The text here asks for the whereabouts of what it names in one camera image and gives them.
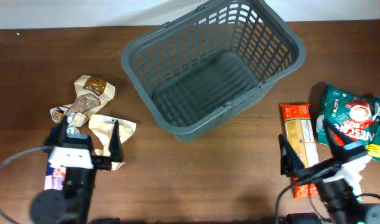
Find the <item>green Nescafe coffee bag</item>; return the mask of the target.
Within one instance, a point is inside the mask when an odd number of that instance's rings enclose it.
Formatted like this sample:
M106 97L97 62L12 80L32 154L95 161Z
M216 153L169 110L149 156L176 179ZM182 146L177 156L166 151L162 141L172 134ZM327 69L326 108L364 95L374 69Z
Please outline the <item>green Nescafe coffee bag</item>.
M323 91L316 119L318 142L327 146L325 119L353 141L361 142L368 154L380 161L380 96L359 96L329 84Z

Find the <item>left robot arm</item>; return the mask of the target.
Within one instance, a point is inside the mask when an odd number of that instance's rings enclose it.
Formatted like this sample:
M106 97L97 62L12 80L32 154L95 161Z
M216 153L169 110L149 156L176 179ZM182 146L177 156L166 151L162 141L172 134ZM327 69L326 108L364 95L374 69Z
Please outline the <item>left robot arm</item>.
M34 223L87 223L96 174L112 170L114 162L123 162L119 137L119 122L113 123L109 156L92 154L93 142L89 135L68 134L67 117L50 131L45 152L50 154L52 167L64 167L66 175L62 190L47 189L31 202L30 217Z

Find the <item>grey plastic basket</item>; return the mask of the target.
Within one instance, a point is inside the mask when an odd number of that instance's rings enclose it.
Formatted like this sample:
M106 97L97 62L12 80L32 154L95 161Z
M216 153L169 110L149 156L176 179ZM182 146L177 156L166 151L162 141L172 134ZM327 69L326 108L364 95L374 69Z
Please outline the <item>grey plastic basket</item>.
M130 41L121 66L157 125L191 142L262 100L306 60L265 2L207 1Z

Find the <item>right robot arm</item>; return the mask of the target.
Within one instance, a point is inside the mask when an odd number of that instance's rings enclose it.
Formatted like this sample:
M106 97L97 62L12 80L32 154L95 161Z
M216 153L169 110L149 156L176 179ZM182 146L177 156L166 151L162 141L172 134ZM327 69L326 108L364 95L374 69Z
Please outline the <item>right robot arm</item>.
M280 172L297 180L279 193L275 202L274 222L280 223L280 200L285 192L301 185L313 184L330 216L330 223L380 223L380 195L356 195L351 185L370 160L367 150L326 119L323 127L332 158L309 168L303 165L286 137L282 134L278 136Z

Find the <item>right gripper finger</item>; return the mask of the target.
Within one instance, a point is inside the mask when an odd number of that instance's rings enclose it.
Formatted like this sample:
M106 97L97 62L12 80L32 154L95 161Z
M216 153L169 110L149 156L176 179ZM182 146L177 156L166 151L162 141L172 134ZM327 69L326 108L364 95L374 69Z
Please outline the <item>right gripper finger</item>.
M280 145L280 173L286 176L297 176L300 170L305 168L287 138L280 134L278 136Z
M331 154L336 160L353 161L368 155L366 148L361 142L352 140L327 119L323 120L323 127Z

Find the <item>orange spaghetti pasta packet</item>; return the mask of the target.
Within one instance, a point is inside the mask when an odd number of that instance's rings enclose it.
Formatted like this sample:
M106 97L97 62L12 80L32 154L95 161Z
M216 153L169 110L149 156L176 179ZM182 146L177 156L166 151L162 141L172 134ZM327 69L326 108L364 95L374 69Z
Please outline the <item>orange spaghetti pasta packet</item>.
M319 163L310 104L280 104L287 140L305 168Z

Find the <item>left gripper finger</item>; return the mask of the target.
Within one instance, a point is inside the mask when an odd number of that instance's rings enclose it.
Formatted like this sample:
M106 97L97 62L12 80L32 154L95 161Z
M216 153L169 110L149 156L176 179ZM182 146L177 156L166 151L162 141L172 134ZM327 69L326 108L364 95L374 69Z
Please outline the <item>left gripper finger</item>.
M64 116L56 130L55 145L61 146L67 137L68 117Z
M119 122L118 120L115 121L113 126L113 132L110 139L110 145L108 147L108 150L111 154L111 160L112 162L123 162L123 151L122 151L122 145L120 141L120 134L119 134Z

